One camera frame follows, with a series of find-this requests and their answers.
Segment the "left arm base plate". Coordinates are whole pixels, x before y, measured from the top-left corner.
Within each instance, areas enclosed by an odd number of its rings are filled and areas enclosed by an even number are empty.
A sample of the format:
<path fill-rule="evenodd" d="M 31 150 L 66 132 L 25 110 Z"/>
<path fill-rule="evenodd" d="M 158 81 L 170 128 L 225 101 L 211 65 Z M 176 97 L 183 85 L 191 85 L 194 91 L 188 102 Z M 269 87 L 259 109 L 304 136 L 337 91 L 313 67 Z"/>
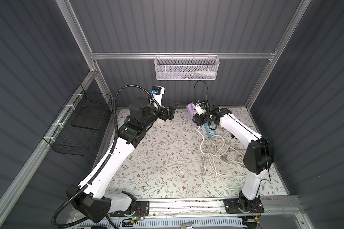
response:
<path fill-rule="evenodd" d="M 146 217 L 149 215 L 150 202 L 137 200 L 131 203 L 126 211 L 110 212 L 111 217 Z"/>

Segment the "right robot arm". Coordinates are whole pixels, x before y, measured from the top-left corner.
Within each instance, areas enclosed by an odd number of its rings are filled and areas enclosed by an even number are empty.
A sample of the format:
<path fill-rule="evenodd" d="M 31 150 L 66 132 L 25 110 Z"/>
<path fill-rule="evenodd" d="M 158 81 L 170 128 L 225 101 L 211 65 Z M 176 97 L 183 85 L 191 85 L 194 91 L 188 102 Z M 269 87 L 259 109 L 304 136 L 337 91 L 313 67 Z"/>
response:
<path fill-rule="evenodd" d="M 193 122 L 198 126 L 214 123 L 227 130 L 245 147 L 243 165 L 247 169 L 245 183 L 239 192 L 238 207 L 243 213 L 252 213 L 261 206 L 259 190 L 264 181 L 271 181 L 270 167 L 274 162 L 273 141 L 250 129 L 227 108 L 203 109 L 195 106 Z"/>

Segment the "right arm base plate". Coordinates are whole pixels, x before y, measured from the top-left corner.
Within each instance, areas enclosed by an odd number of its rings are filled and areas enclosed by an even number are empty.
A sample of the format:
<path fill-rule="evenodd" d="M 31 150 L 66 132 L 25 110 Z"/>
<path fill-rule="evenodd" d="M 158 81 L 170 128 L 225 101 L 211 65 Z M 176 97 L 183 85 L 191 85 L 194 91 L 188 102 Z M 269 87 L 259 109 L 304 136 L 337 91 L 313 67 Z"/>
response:
<path fill-rule="evenodd" d="M 227 198 L 223 200 L 224 207 L 227 214 L 255 214 L 259 215 L 264 213 L 264 206 L 260 198 L 254 200 L 246 200 L 245 198 Z"/>

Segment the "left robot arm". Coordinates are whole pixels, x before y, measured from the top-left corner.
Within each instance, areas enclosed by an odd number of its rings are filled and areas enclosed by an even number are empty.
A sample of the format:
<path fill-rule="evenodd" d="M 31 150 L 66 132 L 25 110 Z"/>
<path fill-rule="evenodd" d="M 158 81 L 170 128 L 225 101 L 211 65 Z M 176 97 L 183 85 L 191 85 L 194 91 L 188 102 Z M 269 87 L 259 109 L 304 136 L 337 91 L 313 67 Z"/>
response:
<path fill-rule="evenodd" d="M 135 150 L 148 130 L 158 120 L 173 120 L 178 105 L 157 109 L 148 98 L 140 97 L 129 105 L 130 115 L 115 131 L 111 148 L 91 173 L 78 185 L 71 186 L 67 195 L 73 207 L 94 223 L 111 213 L 134 213 L 137 199 L 128 192 L 106 195 L 106 190 L 122 163 Z"/>

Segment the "purple power strip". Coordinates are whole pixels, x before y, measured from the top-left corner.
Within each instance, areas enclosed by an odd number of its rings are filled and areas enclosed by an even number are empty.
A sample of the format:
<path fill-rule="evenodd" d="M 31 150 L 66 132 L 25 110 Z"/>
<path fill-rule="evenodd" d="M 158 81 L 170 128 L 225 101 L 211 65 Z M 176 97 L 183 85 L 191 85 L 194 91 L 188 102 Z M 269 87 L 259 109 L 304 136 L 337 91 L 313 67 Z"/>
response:
<path fill-rule="evenodd" d="M 195 109 L 194 103 L 190 103 L 190 104 L 186 105 L 186 109 L 187 109 L 187 111 L 188 111 L 188 113 L 192 119 L 194 118 L 195 115 L 198 114 L 198 112 Z"/>

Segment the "teal power strip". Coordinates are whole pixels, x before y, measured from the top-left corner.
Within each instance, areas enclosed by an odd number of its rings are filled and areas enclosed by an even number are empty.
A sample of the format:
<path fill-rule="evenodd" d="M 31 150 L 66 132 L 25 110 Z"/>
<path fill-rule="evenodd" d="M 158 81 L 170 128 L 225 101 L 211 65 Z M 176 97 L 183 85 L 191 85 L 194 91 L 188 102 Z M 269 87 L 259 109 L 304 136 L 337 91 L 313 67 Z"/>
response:
<path fill-rule="evenodd" d="M 216 132 L 215 132 L 216 129 L 213 127 L 212 123 L 209 123 L 209 122 L 205 123 L 204 127 L 205 127 L 205 131 L 206 131 L 208 138 L 211 138 L 212 136 L 214 136 L 216 134 Z"/>

